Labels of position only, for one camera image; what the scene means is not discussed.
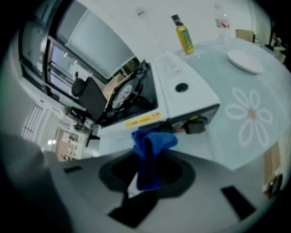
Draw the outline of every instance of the white table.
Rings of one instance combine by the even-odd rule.
[[[201,75],[221,106],[204,133],[176,133],[178,144],[172,150],[237,169],[267,151],[290,126],[291,74],[274,56],[241,39],[231,39],[227,50],[218,40],[197,44],[195,49],[189,58],[182,50],[176,55]],[[230,63],[230,50],[254,56],[263,73],[254,75]],[[101,155],[132,147],[130,134],[100,140]]]

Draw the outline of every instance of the white plate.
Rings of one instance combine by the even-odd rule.
[[[227,56],[233,64],[251,73],[261,74],[264,70],[260,61],[244,51],[232,50],[228,52]]]

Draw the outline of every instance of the olive oil bottle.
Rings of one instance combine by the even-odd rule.
[[[187,55],[192,54],[194,52],[194,47],[193,47],[188,29],[180,21],[180,18],[178,15],[173,15],[172,19],[177,26],[176,32],[181,42],[184,53]]]

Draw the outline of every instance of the black object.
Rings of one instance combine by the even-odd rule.
[[[192,120],[186,122],[183,127],[187,134],[202,133],[205,131],[205,123],[206,121],[203,119]]]
[[[91,133],[90,133],[90,135],[89,135],[89,138],[88,138],[88,140],[87,140],[87,143],[86,143],[86,147],[88,147],[89,141],[90,141],[91,139],[93,139],[93,140],[100,140],[100,137],[98,137],[98,136],[96,136],[96,135],[92,135],[92,131],[91,131]]]
[[[109,216],[130,227],[136,227],[153,209],[159,198],[182,195],[195,179],[190,164],[177,157],[168,156],[165,150],[159,155],[155,170],[161,181],[161,188],[128,198],[127,188],[138,171],[138,166],[137,155],[130,153],[104,164],[99,170],[101,181],[110,190],[124,193],[121,207],[111,211]]]
[[[69,116],[74,118],[77,122],[81,124],[84,124],[84,122],[86,121],[86,118],[92,119],[92,116],[90,113],[76,107],[70,107]]]
[[[255,208],[233,186],[221,189],[229,203],[234,208],[240,220],[255,212]]]
[[[172,15],[171,18],[174,21],[174,23],[176,24],[176,26],[182,26],[183,25],[183,23],[180,21],[180,18],[179,18],[178,15]]]
[[[113,90],[99,124],[109,126],[157,107],[151,66],[142,62],[126,81]]]
[[[65,173],[71,173],[71,172],[76,172],[81,169],[82,168],[80,166],[73,166],[73,167],[64,168],[64,171]]]
[[[271,46],[271,45],[265,45],[265,47],[268,48],[268,49],[271,50],[271,51],[274,51],[274,47]]]
[[[77,123],[76,125],[74,125],[74,129],[82,133],[88,133],[90,131],[90,129],[85,127],[84,124],[80,124],[80,123]]]
[[[267,193],[270,197],[276,196],[280,193],[280,188],[283,181],[283,175],[280,174],[276,176],[272,182],[270,183],[270,186],[268,187]]]
[[[78,97],[80,104],[91,114],[92,119],[98,123],[107,100],[102,91],[92,77],[88,77],[86,81],[76,78],[72,86],[72,94]]]
[[[109,216],[129,227],[136,228],[155,207],[157,201],[155,191],[142,192],[132,198],[128,198],[126,191],[122,206],[114,209]]]
[[[175,87],[177,92],[185,92],[188,89],[188,85],[186,83],[180,83]]]

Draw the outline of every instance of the black chair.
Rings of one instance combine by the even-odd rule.
[[[84,81],[77,76],[76,74],[76,80],[72,86],[72,94],[78,97],[79,103],[87,109],[93,120],[98,123],[107,100],[92,77],[88,77]]]

